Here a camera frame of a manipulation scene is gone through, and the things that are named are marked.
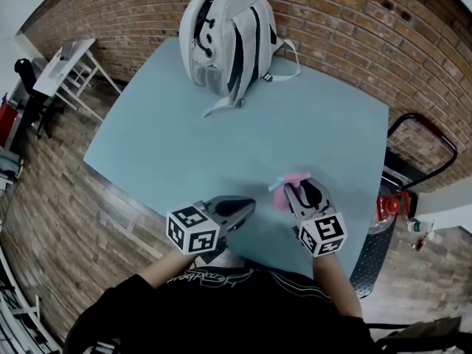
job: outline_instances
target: brick wall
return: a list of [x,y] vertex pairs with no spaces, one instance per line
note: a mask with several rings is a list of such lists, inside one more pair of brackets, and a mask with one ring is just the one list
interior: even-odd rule
[[[67,39],[94,37],[111,76],[130,80],[167,36],[178,35],[188,1],[46,0],[23,30],[47,57]],[[296,42],[305,65],[388,104],[390,122],[410,111],[426,115],[457,144],[457,163],[426,190],[472,176],[472,15],[460,1],[269,1],[278,33]],[[414,124],[389,145],[424,171],[448,158]]]

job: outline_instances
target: backpack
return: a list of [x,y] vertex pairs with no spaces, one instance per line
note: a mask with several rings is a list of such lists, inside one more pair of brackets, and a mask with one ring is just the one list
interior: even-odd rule
[[[179,29],[189,78],[221,96],[203,117],[219,108],[242,107],[247,88],[260,77],[283,81],[301,73],[294,43],[277,37],[267,0],[192,0]],[[274,52],[287,44],[296,56],[295,74],[267,73]]]

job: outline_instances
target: white cube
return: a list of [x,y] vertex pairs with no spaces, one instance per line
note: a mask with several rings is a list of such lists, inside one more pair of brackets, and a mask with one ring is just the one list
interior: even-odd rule
[[220,226],[191,204],[167,213],[166,235],[184,254],[212,251]]
[[313,257],[338,251],[347,238],[342,214],[337,212],[302,222],[298,238]]

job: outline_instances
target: red plastic object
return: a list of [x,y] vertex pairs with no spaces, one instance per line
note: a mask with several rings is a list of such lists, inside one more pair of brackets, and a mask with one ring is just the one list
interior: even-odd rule
[[408,215],[410,212],[410,198],[408,192],[377,197],[377,217],[379,221],[389,216]]
[[8,103],[3,103],[0,107],[0,145],[2,147],[7,143],[8,135],[12,130],[16,118],[16,110]]

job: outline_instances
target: pink toy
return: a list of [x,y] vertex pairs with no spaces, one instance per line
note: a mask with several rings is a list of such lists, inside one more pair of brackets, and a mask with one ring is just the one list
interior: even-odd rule
[[290,207],[288,206],[288,201],[285,197],[283,185],[292,184],[296,189],[296,193],[300,196],[302,193],[300,182],[310,177],[310,173],[289,173],[284,175],[283,177],[278,177],[277,183],[269,187],[269,191],[272,191],[276,188],[273,200],[274,207],[276,209],[279,209],[280,211],[288,211]]

